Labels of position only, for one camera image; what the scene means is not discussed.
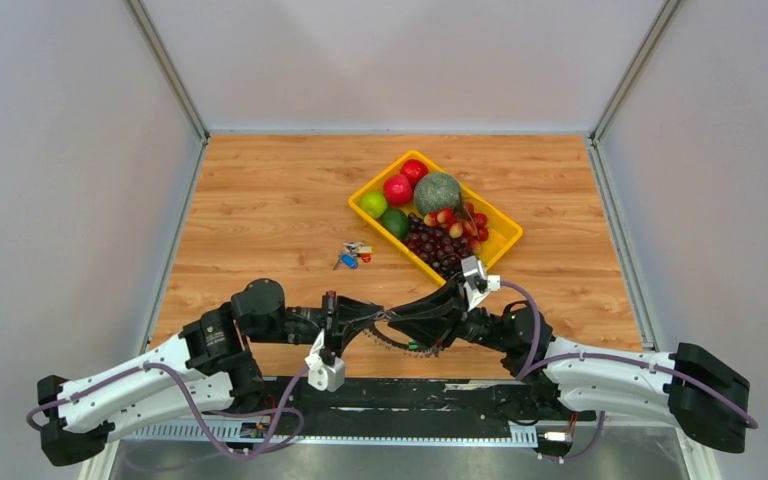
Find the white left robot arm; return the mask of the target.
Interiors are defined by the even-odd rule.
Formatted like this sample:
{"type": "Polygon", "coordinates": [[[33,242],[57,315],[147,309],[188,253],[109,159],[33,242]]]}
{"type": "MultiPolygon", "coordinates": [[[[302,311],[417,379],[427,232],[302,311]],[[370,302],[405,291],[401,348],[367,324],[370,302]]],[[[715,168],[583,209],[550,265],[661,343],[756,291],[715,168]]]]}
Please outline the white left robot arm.
{"type": "Polygon", "coordinates": [[[334,391],[345,377],[343,350],[383,310],[333,291],[318,308],[288,307],[277,281],[257,279],[136,358],[78,380],[39,380],[41,449],[52,465],[68,466],[193,410],[252,414],[270,406],[251,343],[310,346],[325,368],[323,389],[334,391]]]}

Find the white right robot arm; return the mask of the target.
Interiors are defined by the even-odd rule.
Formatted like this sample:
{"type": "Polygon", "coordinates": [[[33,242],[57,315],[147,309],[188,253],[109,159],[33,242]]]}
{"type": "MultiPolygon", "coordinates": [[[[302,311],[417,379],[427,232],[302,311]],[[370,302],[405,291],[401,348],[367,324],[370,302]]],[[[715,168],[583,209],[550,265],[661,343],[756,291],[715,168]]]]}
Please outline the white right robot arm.
{"type": "Polygon", "coordinates": [[[595,347],[553,333],[534,298],[506,282],[521,300],[502,313],[481,307],[487,291],[451,281],[436,292],[386,312],[389,327],[440,352],[461,339],[503,353],[502,366],[536,384],[531,403],[544,417],[565,409],[657,420],[726,453],[745,450],[756,429],[750,382],[707,349],[679,343],[673,352],[595,347]]]}

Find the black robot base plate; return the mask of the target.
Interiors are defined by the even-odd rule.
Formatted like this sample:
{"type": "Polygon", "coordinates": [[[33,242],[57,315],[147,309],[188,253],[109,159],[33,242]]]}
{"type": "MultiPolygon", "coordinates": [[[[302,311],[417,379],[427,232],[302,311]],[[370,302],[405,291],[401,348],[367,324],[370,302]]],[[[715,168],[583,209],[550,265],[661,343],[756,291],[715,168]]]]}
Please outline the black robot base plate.
{"type": "Polygon", "coordinates": [[[303,435],[361,438],[502,439],[573,416],[554,387],[514,380],[350,378],[329,393],[302,379],[285,406],[302,413],[303,435]]]}

